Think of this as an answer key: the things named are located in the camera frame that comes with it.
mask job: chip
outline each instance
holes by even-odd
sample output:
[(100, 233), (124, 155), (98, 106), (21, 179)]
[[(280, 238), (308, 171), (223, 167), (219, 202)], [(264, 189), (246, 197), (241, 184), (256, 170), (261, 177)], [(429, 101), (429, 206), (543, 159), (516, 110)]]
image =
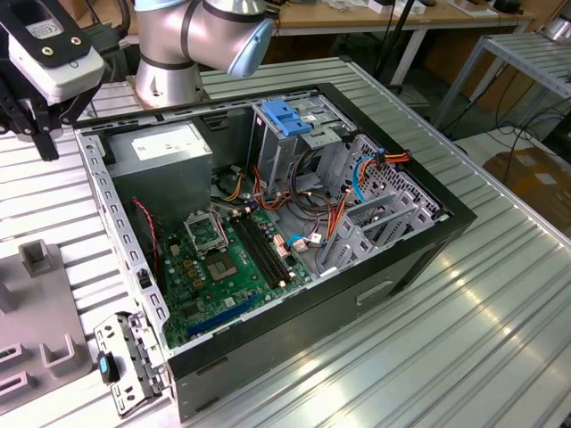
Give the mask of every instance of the chip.
[(214, 281), (220, 281), (238, 273), (236, 263), (227, 252), (219, 252), (204, 261)]

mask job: aluminum workbench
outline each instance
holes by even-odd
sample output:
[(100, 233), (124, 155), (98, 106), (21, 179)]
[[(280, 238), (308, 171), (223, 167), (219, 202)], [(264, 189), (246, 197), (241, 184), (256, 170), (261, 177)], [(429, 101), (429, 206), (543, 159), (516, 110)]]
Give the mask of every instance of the aluminum workbench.
[[(203, 74), (213, 98), (329, 81), (478, 216), (405, 292), (194, 418), (189, 426), (558, 426), (571, 410), (571, 242), (358, 66), (324, 59)], [(106, 86), (97, 114), (137, 109)], [(0, 257), (59, 243), (92, 356), (95, 325), (130, 310), (71, 134), (45, 163), (0, 140)], [(0, 426), (178, 426), (163, 398), (126, 421), (94, 371)]]
[[(571, 98), (571, 78), (569, 77), (571, 45), (557, 44), (538, 33), (483, 36), (441, 102), (433, 120), (435, 128), (442, 125), (454, 100), (486, 51), (496, 55), (497, 59), (484, 75), (470, 99), (476, 99), (486, 90), (505, 62), (561, 98), (567, 100)], [(546, 92), (541, 91), (532, 102), (532, 106), (537, 105)], [(531, 113), (530, 109), (520, 123), (529, 119)]]

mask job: blue drive bay latch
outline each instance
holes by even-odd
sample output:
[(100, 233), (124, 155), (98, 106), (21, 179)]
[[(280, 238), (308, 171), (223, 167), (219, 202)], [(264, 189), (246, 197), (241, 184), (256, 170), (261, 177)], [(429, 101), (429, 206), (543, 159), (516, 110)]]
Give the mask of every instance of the blue drive bay latch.
[(304, 122), (299, 114), (283, 100), (266, 101), (261, 104), (266, 114), (280, 127), (285, 136), (297, 136), (310, 132), (313, 127)]

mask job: red wire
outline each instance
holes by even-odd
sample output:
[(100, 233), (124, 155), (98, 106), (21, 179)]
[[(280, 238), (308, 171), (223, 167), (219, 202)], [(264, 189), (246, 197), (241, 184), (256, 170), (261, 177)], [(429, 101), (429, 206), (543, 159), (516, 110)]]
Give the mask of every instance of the red wire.
[(133, 200), (133, 203), (144, 212), (146, 221), (149, 223), (149, 227), (151, 228), (151, 237), (153, 238), (154, 274), (157, 275), (157, 269), (159, 266), (159, 254), (157, 253), (157, 238), (154, 234), (153, 217), (141, 202)]

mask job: metal bracket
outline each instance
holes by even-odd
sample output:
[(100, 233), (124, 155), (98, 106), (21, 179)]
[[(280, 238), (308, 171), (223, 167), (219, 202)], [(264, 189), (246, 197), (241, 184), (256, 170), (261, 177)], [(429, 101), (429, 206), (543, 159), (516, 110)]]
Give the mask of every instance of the metal bracket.
[[(121, 418), (151, 403), (169, 387), (160, 346), (142, 312), (109, 317), (95, 328), (95, 340), (119, 370), (119, 380), (111, 390)], [(99, 369), (104, 375), (107, 367)]]

